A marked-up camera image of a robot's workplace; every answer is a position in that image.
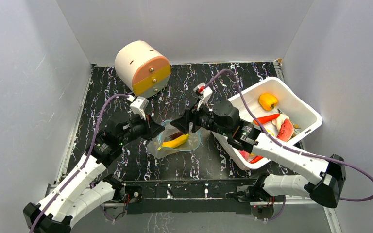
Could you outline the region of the dark red food piece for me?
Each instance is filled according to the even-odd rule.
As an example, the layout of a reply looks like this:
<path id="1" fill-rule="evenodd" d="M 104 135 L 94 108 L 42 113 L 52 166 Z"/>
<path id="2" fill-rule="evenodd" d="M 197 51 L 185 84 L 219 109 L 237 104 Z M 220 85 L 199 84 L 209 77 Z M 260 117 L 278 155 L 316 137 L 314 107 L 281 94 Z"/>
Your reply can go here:
<path id="1" fill-rule="evenodd" d="M 170 139 L 171 139 L 171 140 L 174 140 L 174 139 L 176 139 L 176 138 L 178 138 L 178 137 L 180 137 L 180 136 L 182 136 L 182 135 L 183 135 L 183 133 L 180 132 L 180 131 L 178 131 L 178 132 L 176 132 L 176 133 L 171 134 L 171 135 L 170 135 Z"/>

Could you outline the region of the clear blue zip bag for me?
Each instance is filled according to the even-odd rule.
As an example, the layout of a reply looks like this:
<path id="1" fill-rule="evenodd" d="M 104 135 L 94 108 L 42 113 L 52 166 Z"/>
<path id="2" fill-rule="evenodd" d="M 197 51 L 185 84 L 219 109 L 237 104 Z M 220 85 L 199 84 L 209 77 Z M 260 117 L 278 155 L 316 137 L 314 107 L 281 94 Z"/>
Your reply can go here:
<path id="1" fill-rule="evenodd" d="M 178 146 L 176 148 L 162 148 L 161 150 L 157 150 L 163 142 L 171 141 L 170 135 L 173 133 L 178 132 L 179 130 L 170 124 L 171 120 L 165 120 L 161 123 L 165 127 L 165 130 L 155 139 L 150 141 L 147 144 L 147 154 L 154 156 L 156 159 L 164 158 L 170 154 L 178 153 L 178 152 L 190 152 L 197 149 L 201 143 L 201 133 L 200 131 L 197 132 L 189 132 L 189 139 L 183 145 Z"/>

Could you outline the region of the small yellow banana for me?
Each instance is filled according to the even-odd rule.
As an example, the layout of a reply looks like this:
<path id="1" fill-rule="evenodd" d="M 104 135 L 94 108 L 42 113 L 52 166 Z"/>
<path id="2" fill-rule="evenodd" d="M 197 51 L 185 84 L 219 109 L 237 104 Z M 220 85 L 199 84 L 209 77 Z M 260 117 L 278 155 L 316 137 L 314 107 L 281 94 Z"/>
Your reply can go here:
<path id="1" fill-rule="evenodd" d="M 183 134 L 177 137 L 176 139 L 163 142 L 162 145 L 157 150 L 161 150 L 162 148 L 170 148 L 170 149 L 176 148 L 178 146 L 183 145 L 185 142 L 188 141 L 188 139 L 189 139 L 189 134 Z"/>

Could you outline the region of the yellow bell pepper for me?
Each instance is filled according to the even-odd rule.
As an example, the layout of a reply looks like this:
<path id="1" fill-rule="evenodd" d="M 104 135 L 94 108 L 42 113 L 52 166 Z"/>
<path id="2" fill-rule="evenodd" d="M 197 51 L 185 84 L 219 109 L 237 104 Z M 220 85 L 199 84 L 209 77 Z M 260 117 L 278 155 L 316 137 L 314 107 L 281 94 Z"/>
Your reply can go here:
<path id="1" fill-rule="evenodd" d="M 263 93 L 259 96 L 258 102 L 264 110 L 271 111 L 275 108 L 279 100 L 270 93 Z"/>

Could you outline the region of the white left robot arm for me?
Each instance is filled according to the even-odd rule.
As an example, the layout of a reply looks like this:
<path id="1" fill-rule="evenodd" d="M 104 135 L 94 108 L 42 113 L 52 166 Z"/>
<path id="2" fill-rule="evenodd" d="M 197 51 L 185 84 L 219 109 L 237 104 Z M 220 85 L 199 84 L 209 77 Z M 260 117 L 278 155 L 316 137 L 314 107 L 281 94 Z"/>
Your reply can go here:
<path id="1" fill-rule="evenodd" d="M 28 203 L 23 214 L 32 233 L 68 233 L 85 215 L 107 201 L 126 196 L 125 182 L 114 175 L 95 182 L 122 154 L 124 145 L 139 138 L 153 140 L 164 131 L 150 115 L 111 118 L 96 134 L 94 145 L 82 155 L 75 168 L 37 204 Z"/>

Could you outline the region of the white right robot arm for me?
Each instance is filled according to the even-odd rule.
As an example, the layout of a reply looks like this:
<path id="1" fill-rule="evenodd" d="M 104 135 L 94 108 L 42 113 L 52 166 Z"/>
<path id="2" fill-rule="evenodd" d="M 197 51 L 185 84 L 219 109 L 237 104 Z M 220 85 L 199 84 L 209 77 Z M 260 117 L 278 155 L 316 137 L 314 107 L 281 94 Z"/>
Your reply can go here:
<path id="1" fill-rule="evenodd" d="M 294 176 L 260 176 L 254 185 L 254 195 L 260 201 L 294 195 L 309 197 L 328 208 L 338 205 L 346 180 L 342 157 L 333 154 L 310 158 L 297 147 L 276 144 L 254 124 L 241 119 L 239 109 L 227 100 L 216 102 L 212 111 L 205 107 L 188 107 L 179 118 L 171 121 L 171 125 L 184 134 L 205 128 L 225 136 L 227 143 L 237 150 L 254 152 L 296 172 Z"/>

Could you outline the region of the round pastel drawer cabinet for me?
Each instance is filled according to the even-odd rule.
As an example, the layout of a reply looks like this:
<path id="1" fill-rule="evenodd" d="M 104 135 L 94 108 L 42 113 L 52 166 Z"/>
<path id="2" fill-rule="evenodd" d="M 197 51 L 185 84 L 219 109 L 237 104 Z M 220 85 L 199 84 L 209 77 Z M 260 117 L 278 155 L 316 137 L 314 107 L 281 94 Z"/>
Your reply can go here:
<path id="1" fill-rule="evenodd" d="M 147 42 L 138 40 L 118 52 L 115 71 L 134 95 L 149 98 L 167 86 L 171 65 Z"/>

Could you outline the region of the pink peach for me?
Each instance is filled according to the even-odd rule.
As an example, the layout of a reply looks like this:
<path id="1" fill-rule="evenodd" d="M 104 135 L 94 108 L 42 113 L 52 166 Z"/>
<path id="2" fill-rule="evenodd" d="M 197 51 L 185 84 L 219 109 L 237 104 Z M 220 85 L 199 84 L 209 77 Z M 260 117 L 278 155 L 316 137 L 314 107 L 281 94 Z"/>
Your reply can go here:
<path id="1" fill-rule="evenodd" d="M 239 150 L 238 151 L 239 154 L 242 156 L 242 158 L 245 160 L 245 161 L 248 161 L 248 159 L 250 158 L 251 154 L 246 152 L 246 151 L 243 151 L 243 150 Z"/>

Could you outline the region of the red chili pepper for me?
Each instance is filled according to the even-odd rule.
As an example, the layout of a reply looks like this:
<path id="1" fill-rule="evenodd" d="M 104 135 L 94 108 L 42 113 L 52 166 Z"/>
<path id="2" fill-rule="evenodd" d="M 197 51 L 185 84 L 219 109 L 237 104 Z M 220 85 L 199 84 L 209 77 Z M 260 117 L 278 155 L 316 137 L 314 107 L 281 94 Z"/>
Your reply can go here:
<path id="1" fill-rule="evenodd" d="M 254 156 L 254 157 L 250 158 L 250 160 L 248 162 L 250 164 L 255 164 L 258 161 L 262 160 L 263 158 L 264 158 L 263 156 Z"/>

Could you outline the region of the white plastic bin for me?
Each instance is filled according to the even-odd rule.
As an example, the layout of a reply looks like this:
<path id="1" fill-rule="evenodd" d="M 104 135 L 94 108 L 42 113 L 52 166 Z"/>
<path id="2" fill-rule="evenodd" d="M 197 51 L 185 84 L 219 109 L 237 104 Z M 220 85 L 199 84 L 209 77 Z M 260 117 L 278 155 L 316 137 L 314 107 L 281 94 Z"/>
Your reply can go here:
<path id="1" fill-rule="evenodd" d="M 295 137 L 288 141 L 289 144 L 295 145 L 296 143 L 302 141 L 307 135 L 322 125 L 321 115 L 310 105 L 297 97 L 292 90 L 279 78 L 266 78 L 257 84 L 243 88 L 242 93 L 248 107 L 257 118 L 277 114 L 279 112 L 278 110 L 280 110 L 283 114 L 286 114 L 289 117 L 293 124 L 298 125 L 299 130 L 297 130 L 295 133 Z M 258 99 L 263 93 L 270 93 L 279 100 L 276 108 L 271 111 L 266 111 L 261 107 Z M 234 107 L 239 109 L 241 119 L 249 122 L 253 121 L 253 118 L 245 109 L 239 94 L 228 98 L 228 100 Z M 272 123 L 264 124 L 264 126 L 266 129 L 272 131 L 275 136 L 277 136 L 279 133 L 277 128 Z M 213 135 L 241 170 L 260 169 L 262 166 L 271 161 L 267 158 L 263 158 L 255 164 L 250 164 L 242 158 L 237 149 L 233 148 L 227 143 L 226 136 L 217 133 L 213 133 Z"/>

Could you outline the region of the beige garlic bulb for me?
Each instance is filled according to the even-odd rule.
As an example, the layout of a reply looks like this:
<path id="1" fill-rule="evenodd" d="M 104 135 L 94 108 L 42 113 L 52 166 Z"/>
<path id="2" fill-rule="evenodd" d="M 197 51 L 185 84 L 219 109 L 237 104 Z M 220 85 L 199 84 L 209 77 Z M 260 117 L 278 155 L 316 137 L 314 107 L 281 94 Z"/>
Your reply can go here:
<path id="1" fill-rule="evenodd" d="M 272 124 L 277 128 L 278 131 L 280 131 L 282 124 L 285 122 L 286 119 L 289 119 L 289 117 L 285 114 L 279 114 L 279 116 L 272 120 Z"/>

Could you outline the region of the watermelon slice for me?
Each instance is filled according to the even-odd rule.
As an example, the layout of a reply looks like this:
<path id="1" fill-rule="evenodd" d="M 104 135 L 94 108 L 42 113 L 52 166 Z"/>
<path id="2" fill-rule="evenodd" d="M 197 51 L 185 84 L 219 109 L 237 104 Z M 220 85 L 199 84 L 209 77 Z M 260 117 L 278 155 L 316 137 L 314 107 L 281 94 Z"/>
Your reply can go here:
<path id="1" fill-rule="evenodd" d="M 282 124 L 277 138 L 281 141 L 288 142 L 294 134 L 294 126 L 290 119 L 286 119 Z"/>

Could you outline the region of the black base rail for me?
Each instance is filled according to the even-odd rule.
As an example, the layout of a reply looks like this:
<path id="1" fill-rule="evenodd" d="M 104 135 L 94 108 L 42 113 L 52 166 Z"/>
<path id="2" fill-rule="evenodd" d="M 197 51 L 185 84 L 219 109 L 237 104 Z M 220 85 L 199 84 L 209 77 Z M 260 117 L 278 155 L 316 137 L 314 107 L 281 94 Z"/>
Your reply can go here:
<path id="1" fill-rule="evenodd" d="M 173 212 L 261 214 L 271 216 L 283 196 L 268 198 L 257 191 L 256 178 L 126 181 L 117 197 L 102 204 L 113 217 Z"/>

